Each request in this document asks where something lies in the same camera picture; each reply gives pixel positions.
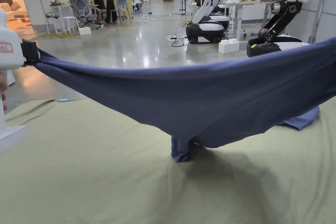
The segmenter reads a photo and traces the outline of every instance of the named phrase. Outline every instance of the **power strip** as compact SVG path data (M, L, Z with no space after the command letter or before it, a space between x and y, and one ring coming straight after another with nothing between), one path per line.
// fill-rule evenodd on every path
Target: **power strip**
M178 39L178 38L177 38L176 36L174 36L174 35L170 35L170 36L167 37L167 40L168 40L169 42L175 42L177 39Z

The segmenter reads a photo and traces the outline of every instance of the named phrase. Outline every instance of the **sofa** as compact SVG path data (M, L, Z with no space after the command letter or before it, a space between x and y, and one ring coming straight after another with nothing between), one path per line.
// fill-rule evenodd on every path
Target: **sofa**
M4 10L6 12L7 21L15 20L16 18L14 15L28 15L27 10L20 7L17 2L14 2L12 6L10 6L9 3L0 3L0 10Z

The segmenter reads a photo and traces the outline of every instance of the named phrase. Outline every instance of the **gray floor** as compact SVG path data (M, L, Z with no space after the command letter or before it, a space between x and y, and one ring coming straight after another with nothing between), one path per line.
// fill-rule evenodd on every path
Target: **gray floor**
M171 47L166 37L176 32L178 38L185 36L185 28L180 27L192 16L171 15L180 13L180 0L163 2L152 0L152 16L136 14L132 26L120 24L93 30L91 35L68 39L38 39L40 48L67 61L104 68L158 68L181 65L202 64L223 60L246 58L246 43L241 43L241 51L232 54L218 53L218 44ZM243 25L248 37L260 30L260 24ZM33 67L14 71L16 83L6 93L9 111L31 100L82 98L83 95L48 78Z

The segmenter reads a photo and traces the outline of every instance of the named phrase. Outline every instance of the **blue cloth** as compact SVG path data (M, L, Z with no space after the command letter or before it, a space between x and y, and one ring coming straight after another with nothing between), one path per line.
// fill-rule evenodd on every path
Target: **blue cloth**
M194 143L218 148L261 134L334 97L335 45L332 38L251 59L162 69L94 68L40 51L35 67L111 109L167 132L172 136L172 157L183 162L190 159Z
M289 126L298 130L302 130L303 128L312 124L312 122L318 117L320 117L320 107L317 106L303 115L291 118L289 120L284 120L278 125Z

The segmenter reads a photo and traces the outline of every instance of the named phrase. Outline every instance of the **red label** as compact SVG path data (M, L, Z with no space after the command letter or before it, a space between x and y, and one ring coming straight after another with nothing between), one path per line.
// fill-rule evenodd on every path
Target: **red label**
M0 53L14 53L13 45L8 42L0 42Z

